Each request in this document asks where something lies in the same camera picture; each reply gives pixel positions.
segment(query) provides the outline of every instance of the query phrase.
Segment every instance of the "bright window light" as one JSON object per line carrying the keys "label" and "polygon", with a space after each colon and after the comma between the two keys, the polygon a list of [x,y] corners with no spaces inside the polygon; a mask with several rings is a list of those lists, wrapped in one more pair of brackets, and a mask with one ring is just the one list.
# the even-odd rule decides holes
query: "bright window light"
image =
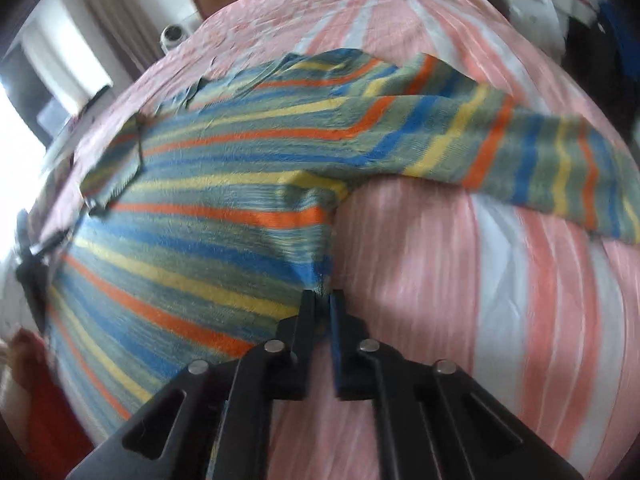
{"label": "bright window light", "polygon": [[40,185],[45,148],[24,123],[0,86],[0,258],[14,243],[20,209],[31,209]]}

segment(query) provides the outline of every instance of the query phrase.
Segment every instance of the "metal rivet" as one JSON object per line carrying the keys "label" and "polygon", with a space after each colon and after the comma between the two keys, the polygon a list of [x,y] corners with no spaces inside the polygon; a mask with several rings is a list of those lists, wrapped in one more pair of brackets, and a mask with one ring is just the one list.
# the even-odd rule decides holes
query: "metal rivet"
{"label": "metal rivet", "polygon": [[271,339],[264,344],[264,349],[270,354],[277,354],[284,350],[284,343],[279,339]]}
{"label": "metal rivet", "polygon": [[456,373],[457,370],[458,370],[458,366],[453,361],[443,359],[436,363],[436,371],[439,374],[451,375]]}
{"label": "metal rivet", "polygon": [[207,371],[209,363],[202,359],[198,359],[189,365],[189,371],[193,375],[200,375]]}
{"label": "metal rivet", "polygon": [[360,350],[363,352],[377,352],[380,350],[380,343],[375,339],[363,339],[360,342]]}

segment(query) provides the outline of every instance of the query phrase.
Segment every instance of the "pink striped bedsheet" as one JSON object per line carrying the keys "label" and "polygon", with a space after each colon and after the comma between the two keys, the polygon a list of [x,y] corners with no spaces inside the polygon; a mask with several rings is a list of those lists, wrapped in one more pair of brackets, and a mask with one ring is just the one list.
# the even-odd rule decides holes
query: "pink striped bedsheet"
{"label": "pink striped bedsheet", "polygon": [[[339,47],[396,64],[433,54],[535,110],[580,114],[623,144],[572,79],[485,0],[239,0],[149,69],[82,140],[43,236],[72,221],[80,180],[137,110],[152,112],[203,75]],[[409,178],[358,189],[338,210],[335,234],[334,285],[375,337],[413,360],[454,359],[585,476],[615,468],[640,431],[637,248]],[[376,478],[371,406],[334,399],[326,346],[312,382],[309,400],[276,407],[270,478]]]}

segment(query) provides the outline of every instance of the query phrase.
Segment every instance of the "person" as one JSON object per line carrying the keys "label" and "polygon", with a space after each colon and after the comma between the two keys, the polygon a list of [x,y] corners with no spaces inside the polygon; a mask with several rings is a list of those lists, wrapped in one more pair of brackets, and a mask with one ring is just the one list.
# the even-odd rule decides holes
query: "person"
{"label": "person", "polygon": [[44,341],[18,328],[7,347],[0,415],[42,480],[63,480],[94,448],[46,365]]}

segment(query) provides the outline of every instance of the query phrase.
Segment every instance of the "beige curtain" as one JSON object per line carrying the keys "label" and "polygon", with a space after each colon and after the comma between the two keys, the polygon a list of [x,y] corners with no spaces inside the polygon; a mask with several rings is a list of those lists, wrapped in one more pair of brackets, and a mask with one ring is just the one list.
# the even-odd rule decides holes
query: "beige curtain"
{"label": "beige curtain", "polygon": [[133,79],[162,57],[159,36],[136,0],[86,2]]}

